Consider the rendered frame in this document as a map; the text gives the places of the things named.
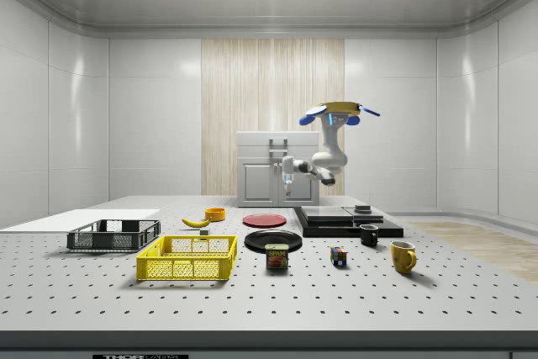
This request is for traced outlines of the black plate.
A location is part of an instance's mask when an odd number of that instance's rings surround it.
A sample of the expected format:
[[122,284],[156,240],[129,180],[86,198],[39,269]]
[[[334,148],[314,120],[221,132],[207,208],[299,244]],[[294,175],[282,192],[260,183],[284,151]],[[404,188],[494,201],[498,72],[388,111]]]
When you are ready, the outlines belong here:
[[302,246],[302,237],[286,230],[260,230],[245,237],[245,245],[252,251],[264,253],[267,244],[287,244],[292,252]]

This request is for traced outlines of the dark grey basket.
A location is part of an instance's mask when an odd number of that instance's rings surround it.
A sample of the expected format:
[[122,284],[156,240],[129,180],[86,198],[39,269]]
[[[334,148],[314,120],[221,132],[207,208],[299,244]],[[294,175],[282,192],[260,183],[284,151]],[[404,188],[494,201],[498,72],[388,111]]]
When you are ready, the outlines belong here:
[[138,251],[155,240],[161,222],[149,219],[100,219],[67,234],[71,251]]

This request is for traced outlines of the drone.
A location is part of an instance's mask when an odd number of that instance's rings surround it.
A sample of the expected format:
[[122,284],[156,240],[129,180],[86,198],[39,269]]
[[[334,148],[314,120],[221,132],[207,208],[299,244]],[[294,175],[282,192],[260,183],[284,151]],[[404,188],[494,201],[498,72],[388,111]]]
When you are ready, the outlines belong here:
[[330,102],[330,103],[321,103],[317,106],[312,107],[309,109],[305,115],[299,120],[300,125],[308,125],[314,121],[314,119],[321,115],[321,114],[329,114],[330,124],[333,124],[335,122],[335,119],[333,118],[333,115],[336,114],[347,114],[348,119],[346,124],[347,125],[358,125],[360,123],[360,118],[358,115],[360,112],[366,112],[369,114],[373,114],[375,116],[380,116],[379,113],[372,111],[366,107],[364,107],[362,104],[359,103],[353,103],[353,102]]

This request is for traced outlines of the black mug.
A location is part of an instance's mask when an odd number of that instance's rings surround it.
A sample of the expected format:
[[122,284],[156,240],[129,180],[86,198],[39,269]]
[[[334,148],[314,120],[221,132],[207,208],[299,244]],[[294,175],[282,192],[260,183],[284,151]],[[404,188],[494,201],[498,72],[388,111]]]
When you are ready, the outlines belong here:
[[361,224],[361,243],[365,246],[375,247],[378,243],[378,227],[374,224]]

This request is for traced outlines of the yellow mug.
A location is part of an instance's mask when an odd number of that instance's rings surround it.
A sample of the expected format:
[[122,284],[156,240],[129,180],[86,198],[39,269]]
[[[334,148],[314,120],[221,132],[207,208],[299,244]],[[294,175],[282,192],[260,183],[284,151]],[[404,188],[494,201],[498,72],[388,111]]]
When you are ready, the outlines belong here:
[[415,245],[406,241],[395,240],[391,242],[390,250],[395,270],[402,274],[411,273],[417,263]]

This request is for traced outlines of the yellow basket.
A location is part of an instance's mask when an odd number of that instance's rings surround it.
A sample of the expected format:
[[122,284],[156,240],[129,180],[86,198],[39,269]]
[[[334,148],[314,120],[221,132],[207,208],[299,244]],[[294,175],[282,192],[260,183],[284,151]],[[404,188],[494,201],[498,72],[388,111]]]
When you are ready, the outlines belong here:
[[237,256],[235,235],[164,235],[136,257],[139,280],[227,280]]

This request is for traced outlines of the red plate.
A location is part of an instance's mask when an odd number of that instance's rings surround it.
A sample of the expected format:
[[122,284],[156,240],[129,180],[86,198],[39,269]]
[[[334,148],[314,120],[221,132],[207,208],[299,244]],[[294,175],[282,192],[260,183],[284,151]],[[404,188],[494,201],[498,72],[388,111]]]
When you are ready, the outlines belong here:
[[275,228],[287,223],[279,214],[251,214],[243,218],[243,224],[254,228]]

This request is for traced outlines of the white cabinet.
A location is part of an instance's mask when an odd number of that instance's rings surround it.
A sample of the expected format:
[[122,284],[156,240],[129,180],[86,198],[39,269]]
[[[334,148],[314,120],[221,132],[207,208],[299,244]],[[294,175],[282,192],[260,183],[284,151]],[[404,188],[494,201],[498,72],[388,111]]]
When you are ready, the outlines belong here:
[[319,150],[317,131],[239,131],[237,184],[241,207],[295,207],[319,204],[319,184],[296,174],[286,194],[282,158],[307,160]]

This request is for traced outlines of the white board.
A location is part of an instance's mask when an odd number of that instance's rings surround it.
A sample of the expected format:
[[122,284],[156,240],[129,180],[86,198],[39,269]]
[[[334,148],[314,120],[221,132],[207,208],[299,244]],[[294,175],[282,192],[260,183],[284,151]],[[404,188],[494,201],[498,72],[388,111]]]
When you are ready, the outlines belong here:
[[159,209],[75,209],[1,229],[0,232],[69,232],[100,219],[145,219]]

